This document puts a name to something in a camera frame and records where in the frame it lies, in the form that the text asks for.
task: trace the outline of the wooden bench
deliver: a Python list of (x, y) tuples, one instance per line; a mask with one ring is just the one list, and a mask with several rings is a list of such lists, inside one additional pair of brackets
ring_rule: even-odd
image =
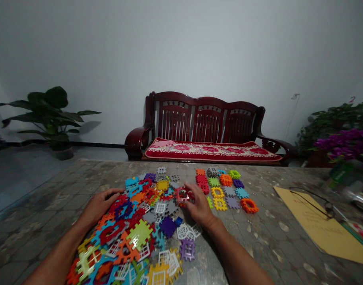
[(282, 147), (286, 154), (278, 162), (246, 164), (285, 165), (289, 158), (297, 155), (297, 150), (287, 142), (262, 134), (264, 114), (264, 107), (248, 102), (227, 103), (214, 97), (191, 98), (178, 92), (152, 92), (145, 101), (145, 123), (128, 134), (125, 151), (129, 160), (148, 160), (142, 148), (148, 147), (150, 133), (152, 140), (159, 137), (202, 143), (243, 144), (259, 138), (262, 148), (275, 154)]

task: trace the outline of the hand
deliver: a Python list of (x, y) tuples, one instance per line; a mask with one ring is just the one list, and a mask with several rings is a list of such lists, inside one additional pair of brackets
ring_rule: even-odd
[(111, 188), (93, 196), (77, 223), (88, 227), (95, 225), (123, 192), (123, 189)]
[(185, 202), (191, 217), (204, 228), (210, 228), (217, 220), (217, 217), (213, 215), (203, 191), (196, 184), (184, 183), (184, 185), (195, 196), (194, 204)]

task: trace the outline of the large-leaf plant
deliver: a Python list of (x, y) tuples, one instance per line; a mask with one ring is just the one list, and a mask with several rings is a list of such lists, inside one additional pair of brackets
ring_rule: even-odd
[(300, 155), (305, 157), (314, 152), (313, 144), (318, 139), (326, 139), (341, 130), (363, 129), (363, 102), (312, 113), (308, 121), (310, 124), (300, 130), (297, 142)]
[(19, 131), (18, 133), (33, 133), (41, 135), (50, 144), (51, 148), (69, 144), (68, 133), (79, 133), (78, 129), (68, 129), (69, 126), (81, 127), (78, 122), (84, 122), (81, 116), (100, 114), (96, 111), (80, 111), (77, 113), (64, 112), (61, 109), (68, 106), (68, 95), (60, 87), (53, 87), (42, 92), (31, 92), (26, 100), (17, 100), (11, 103), (0, 103), (0, 106), (10, 105), (13, 107), (29, 110), (25, 114), (10, 117), (2, 121), (3, 128), (11, 121), (33, 123), (38, 129)]

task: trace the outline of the yellow envelope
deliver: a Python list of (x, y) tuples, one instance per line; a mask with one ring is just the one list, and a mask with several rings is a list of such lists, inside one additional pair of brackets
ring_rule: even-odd
[(290, 190), (279, 187), (274, 189), (323, 252), (363, 264), (363, 245), (335, 219), (328, 219), (310, 205), (307, 201), (326, 212), (310, 195), (293, 190), (304, 197), (307, 200), (305, 201)]

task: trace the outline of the sofa backrest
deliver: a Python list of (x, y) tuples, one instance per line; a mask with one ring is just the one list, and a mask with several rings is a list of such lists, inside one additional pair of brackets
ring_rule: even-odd
[(153, 139), (245, 143), (255, 139), (254, 123), (260, 125), (264, 113), (263, 107), (248, 102), (191, 98), (179, 92), (152, 92), (149, 99)]

